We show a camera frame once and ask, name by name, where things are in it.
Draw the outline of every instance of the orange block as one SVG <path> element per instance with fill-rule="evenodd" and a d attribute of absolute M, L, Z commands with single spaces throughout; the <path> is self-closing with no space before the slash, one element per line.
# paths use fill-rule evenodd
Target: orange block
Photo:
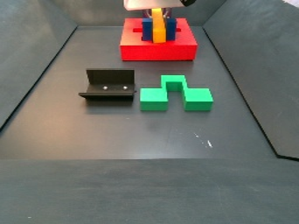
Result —
<path fill-rule="evenodd" d="M 153 9 L 154 43 L 166 42 L 165 14 L 162 9 Z"/>

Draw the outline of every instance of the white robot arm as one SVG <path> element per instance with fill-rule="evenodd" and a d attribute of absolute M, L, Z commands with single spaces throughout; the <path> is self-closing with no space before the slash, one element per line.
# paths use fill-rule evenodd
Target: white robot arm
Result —
<path fill-rule="evenodd" d="M 125 0 L 125 6 L 129 11 L 147 10 L 157 8 L 187 7 L 197 0 Z"/>

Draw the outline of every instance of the gray surface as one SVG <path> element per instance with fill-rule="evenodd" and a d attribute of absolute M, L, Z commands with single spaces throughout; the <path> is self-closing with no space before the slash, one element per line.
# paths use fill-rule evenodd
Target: gray surface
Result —
<path fill-rule="evenodd" d="M 0 158 L 274 158 L 203 29 L 193 30 L 195 61 L 123 62 L 122 28 L 79 28 L 0 134 Z M 186 74 L 191 87 L 210 88 L 214 108 L 185 112 L 170 93 L 167 112 L 141 112 L 139 91 L 131 106 L 87 103 L 89 67 L 134 68 L 138 90 L 162 74 Z"/>
<path fill-rule="evenodd" d="M 274 159 L 2 161 L 2 222 L 297 224 L 298 172 Z"/>
<path fill-rule="evenodd" d="M 299 158 L 299 10 L 229 0 L 205 25 L 281 156 Z"/>
<path fill-rule="evenodd" d="M 53 0 L 79 25 L 123 25 L 125 18 L 139 18 L 142 11 L 127 11 L 125 0 Z M 226 0 L 198 0 L 189 8 L 174 9 L 178 18 L 203 25 Z"/>
<path fill-rule="evenodd" d="M 50 1 L 0 0 L 0 129 L 77 25 Z"/>

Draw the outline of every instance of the gray floor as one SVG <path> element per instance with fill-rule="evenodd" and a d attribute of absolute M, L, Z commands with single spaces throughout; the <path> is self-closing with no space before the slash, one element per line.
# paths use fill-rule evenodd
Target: gray floor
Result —
<path fill-rule="evenodd" d="M 275 158 L 202 28 L 194 32 L 194 62 L 122 62 L 121 28 L 77 31 L 2 132 L 3 223 L 298 223 L 299 164 Z M 139 88 L 183 73 L 211 89 L 214 109 L 186 113 L 177 93 L 162 113 L 139 111 L 139 93 L 133 106 L 86 103 L 87 67 L 133 67 Z"/>
<path fill-rule="evenodd" d="M 298 172 L 279 159 L 3 160 L 2 222 L 297 224 Z"/>
<path fill-rule="evenodd" d="M 0 158 L 145 159 L 275 158 L 238 88 L 201 27 L 195 61 L 123 62 L 122 27 L 81 27 L 0 136 Z M 87 103 L 87 68 L 134 68 L 135 102 Z M 139 110 L 139 88 L 162 74 L 186 74 L 191 87 L 210 88 L 211 112 L 185 112 L 179 93 L 167 112 Z"/>

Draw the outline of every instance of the black bracket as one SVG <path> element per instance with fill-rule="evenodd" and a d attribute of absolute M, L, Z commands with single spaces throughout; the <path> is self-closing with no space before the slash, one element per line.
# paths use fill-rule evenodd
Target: black bracket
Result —
<path fill-rule="evenodd" d="M 135 70 L 87 69 L 89 90 L 79 93 L 89 100 L 134 100 Z"/>

